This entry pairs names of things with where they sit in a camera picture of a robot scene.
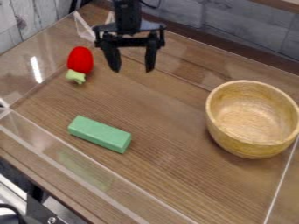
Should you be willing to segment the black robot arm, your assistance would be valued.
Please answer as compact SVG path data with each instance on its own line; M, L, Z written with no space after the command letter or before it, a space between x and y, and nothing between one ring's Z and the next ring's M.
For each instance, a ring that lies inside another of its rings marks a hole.
M92 27L95 47L100 48L108 66L114 72L120 71L120 47L144 47L144 70L155 70L158 50L164 47L166 24L143 19L143 0L112 0L115 21Z

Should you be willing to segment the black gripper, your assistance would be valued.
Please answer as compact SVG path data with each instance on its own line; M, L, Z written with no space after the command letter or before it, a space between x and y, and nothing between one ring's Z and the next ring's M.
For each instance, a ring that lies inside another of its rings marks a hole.
M166 45L166 24L142 20L136 30L120 31L118 23L100 24L92 27L95 33L95 47L103 50L108 66L114 72L120 71L122 59L119 47L144 47L144 65L150 73L155 69L158 48Z

